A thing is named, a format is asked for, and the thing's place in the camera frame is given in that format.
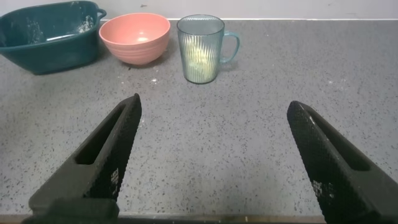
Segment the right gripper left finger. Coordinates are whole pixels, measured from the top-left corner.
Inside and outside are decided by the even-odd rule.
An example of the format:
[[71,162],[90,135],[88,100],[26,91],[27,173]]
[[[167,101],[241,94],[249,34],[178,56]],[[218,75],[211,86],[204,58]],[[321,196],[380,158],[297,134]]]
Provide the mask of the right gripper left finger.
[[31,196],[30,209],[43,212],[57,199],[117,200],[141,114],[137,93],[118,103]]

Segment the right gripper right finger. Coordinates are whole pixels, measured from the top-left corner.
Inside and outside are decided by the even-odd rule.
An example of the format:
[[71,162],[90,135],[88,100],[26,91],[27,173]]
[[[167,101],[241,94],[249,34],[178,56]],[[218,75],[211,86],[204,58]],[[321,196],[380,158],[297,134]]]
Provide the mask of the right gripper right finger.
[[308,105],[287,120],[327,223],[397,223],[396,181]]

